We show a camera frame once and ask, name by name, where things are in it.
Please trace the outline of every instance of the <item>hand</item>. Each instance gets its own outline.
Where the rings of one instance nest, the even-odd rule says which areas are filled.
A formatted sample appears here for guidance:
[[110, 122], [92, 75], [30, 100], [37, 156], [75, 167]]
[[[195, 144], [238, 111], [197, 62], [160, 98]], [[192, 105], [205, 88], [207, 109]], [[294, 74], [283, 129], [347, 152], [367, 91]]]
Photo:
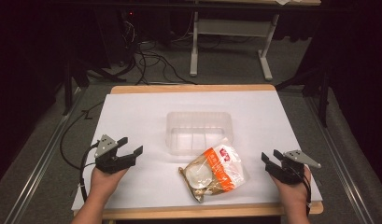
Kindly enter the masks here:
[[[306, 166], [304, 167], [304, 176], [307, 178], [306, 182], [310, 182], [311, 173]], [[306, 214], [307, 190], [304, 184], [288, 185], [281, 183], [273, 176], [271, 177], [280, 193], [280, 201], [289, 223], [309, 223]]]
[[127, 170], [128, 169], [121, 170], [111, 175], [94, 167], [92, 170], [92, 182], [89, 197], [93, 197], [100, 203], [106, 204]]

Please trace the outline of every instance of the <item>clear plastic container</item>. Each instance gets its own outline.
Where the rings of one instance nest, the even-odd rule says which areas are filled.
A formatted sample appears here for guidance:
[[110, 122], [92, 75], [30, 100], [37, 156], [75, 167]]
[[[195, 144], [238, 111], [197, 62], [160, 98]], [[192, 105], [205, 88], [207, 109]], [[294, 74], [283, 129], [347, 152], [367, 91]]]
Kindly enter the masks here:
[[226, 112], [167, 114], [166, 145], [172, 155], [198, 156], [225, 137], [232, 143], [232, 118]]

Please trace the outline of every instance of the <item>snack bag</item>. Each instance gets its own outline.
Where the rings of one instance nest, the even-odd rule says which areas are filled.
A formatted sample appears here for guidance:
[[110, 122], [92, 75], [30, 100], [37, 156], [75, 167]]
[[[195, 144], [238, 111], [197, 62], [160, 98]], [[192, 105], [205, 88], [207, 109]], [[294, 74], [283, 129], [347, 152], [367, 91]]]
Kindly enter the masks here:
[[247, 181], [239, 156], [224, 138], [211, 147], [185, 169], [179, 167], [193, 197], [202, 203], [205, 195], [217, 195], [238, 188]]

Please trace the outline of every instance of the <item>desk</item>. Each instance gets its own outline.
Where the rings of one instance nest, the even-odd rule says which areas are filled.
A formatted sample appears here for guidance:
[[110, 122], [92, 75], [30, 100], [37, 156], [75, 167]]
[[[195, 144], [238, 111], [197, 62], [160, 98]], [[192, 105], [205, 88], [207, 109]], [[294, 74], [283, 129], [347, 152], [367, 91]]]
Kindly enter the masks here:
[[[165, 146], [165, 116], [173, 110], [230, 113], [233, 146], [250, 175], [248, 182], [230, 192], [206, 197], [202, 204], [196, 202], [177, 172], [177, 167], [185, 167], [192, 158], [171, 156]], [[241, 117], [244, 113], [249, 118]], [[282, 215], [278, 193], [264, 171], [261, 152], [273, 157], [275, 148], [300, 148], [271, 85], [115, 87], [106, 97], [92, 142], [103, 133], [114, 139], [129, 137], [129, 143], [118, 150], [119, 156], [144, 146], [137, 165], [121, 180], [107, 203], [104, 219]], [[87, 163], [93, 161], [93, 152]], [[91, 171], [88, 166], [84, 172], [87, 190]], [[322, 199], [314, 180], [312, 191], [310, 214], [319, 214], [323, 210]], [[79, 191], [72, 209], [77, 212], [82, 205]]]
[[[205, 0], [203, 2], [217, 3], [246, 3], [246, 4], [269, 4], [277, 5], [276, 0]], [[319, 6], [320, 0], [303, 0], [300, 2], [290, 0], [287, 4], [296, 6]], [[206, 35], [241, 35], [258, 36], [265, 38], [263, 49], [258, 50], [258, 58], [261, 63], [265, 80], [273, 79], [266, 55], [272, 42], [273, 34], [278, 22], [278, 14], [275, 14], [271, 21], [228, 21], [199, 19], [199, 13], [193, 13], [193, 46], [191, 50], [191, 76], [197, 76], [198, 48], [197, 39], [199, 34]]]

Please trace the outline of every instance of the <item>forearm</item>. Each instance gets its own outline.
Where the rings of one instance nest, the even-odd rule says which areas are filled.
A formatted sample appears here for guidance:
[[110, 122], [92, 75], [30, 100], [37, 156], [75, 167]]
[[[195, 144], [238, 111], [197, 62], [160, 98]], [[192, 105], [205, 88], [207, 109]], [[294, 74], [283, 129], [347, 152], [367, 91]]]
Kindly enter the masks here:
[[100, 199], [90, 196], [71, 223], [101, 224], [104, 207], [105, 203], [101, 202]]
[[289, 224], [309, 224], [304, 203], [284, 207]]

